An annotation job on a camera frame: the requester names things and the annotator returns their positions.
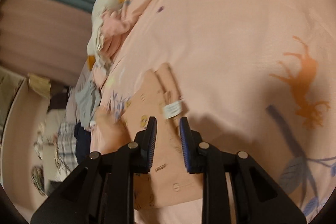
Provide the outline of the beige pillow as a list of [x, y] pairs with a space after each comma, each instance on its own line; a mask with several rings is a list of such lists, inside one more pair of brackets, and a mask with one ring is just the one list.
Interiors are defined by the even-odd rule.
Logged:
[[57, 135], [61, 123], [64, 121], [66, 111], [64, 109], [50, 110], [45, 119], [45, 129], [43, 131], [43, 174], [44, 184], [47, 188], [50, 180], [55, 179], [57, 167], [55, 163], [56, 145], [54, 144], [54, 137]]

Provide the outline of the pink printed duvet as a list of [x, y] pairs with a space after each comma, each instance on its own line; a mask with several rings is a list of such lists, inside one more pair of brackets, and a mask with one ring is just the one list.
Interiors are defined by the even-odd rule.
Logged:
[[[101, 105], [118, 114], [148, 70], [169, 64], [189, 125], [251, 155], [308, 222], [335, 188], [335, 0], [126, 0], [131, 24]], [[137, 211], [142, 223], [199, 223], [201, 198]]]

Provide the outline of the dark brown cushion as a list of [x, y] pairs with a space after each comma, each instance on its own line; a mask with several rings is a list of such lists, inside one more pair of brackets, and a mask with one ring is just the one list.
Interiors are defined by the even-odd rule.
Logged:
[[53, 95], [47, 111], [65, 109], [68, 103], [70, 87], [65, 86], [64, 89]]

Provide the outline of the dark navy garment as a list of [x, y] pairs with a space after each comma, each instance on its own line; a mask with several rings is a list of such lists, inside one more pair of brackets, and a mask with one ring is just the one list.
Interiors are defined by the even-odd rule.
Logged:
[[86, 131], [81, 123], [75, 125], [74, 137], [76, 138], [75, 156], [80, 164], [89, 154], [91, 147], [91, 133]]

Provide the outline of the orange duck print shirt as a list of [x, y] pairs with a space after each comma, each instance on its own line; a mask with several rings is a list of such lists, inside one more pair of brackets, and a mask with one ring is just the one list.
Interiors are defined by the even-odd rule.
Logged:
[[168, 108], [179, 103], [180, 97], [173, 71], [163, 63], [158, 70], [145, 72], [140, 89], [126, 101], [121, 114], [107, 106], [96, 111], [91, 151], [103, 155], [134, 140], [150, 117], [157, 120], [153, 166], [149, 174], [134, 176], [136, 210], [177, 205], [202, 196], [202, 176], [188, 174], [183, 160], [178, 128], [186, 111]]

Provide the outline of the plaid blanket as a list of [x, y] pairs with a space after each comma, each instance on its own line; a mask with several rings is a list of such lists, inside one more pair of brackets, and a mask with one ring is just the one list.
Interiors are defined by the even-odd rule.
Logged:
[[62, 122], [56, 138], [56, 151], [71, 171], [78, 165], [75, 156], [76, 138], [74, 137], [74, 130], [75, 124]]

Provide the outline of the white patterned garment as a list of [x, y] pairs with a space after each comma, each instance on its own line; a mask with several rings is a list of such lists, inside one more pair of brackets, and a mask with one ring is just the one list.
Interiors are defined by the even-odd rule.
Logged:
[[55, 152], [55, 165], [56, 165], [55, 180], [58, 182], [62, 182], [71, 173], [71, 170], [62, 161], [62, 159], [60, 159], [58, 151]]

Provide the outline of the folded white and pink clothes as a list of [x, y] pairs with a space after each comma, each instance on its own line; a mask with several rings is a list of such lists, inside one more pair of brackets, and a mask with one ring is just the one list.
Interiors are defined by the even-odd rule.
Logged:
[[101, 15], [99, 56], [100, 67], [108, 70], [113, 64], [114, 56], [122, 45], [124, 36], [130, 30], [131, 24], [123, 20], [117, 10], [106, 10]]

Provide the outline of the grey garment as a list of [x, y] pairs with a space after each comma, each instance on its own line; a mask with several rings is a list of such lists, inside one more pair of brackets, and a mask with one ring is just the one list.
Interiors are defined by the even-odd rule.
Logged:
[[92, 80], [88, 80], [83, 88], [75, 93], [75, 101], [79, 109], [79, 121], [83, 128], [89, 128], [96, 108], [100, 105], [101, 94]]

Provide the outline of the pink curtains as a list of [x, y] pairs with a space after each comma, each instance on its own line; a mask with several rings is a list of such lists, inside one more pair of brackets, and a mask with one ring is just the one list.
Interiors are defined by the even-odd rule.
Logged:
[[76, 84], [87, 59], [91, 13], [53, 0], [1, 0], [1, 65]]

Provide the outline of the yellow hanging fabric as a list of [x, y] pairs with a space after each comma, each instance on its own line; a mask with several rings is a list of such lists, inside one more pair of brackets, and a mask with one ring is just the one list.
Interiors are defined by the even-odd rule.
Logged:
[[51, 82], [50, 79], [35, 75], [33, 73], [28, 74], [29, 88], [41, 97], [50, 99]]

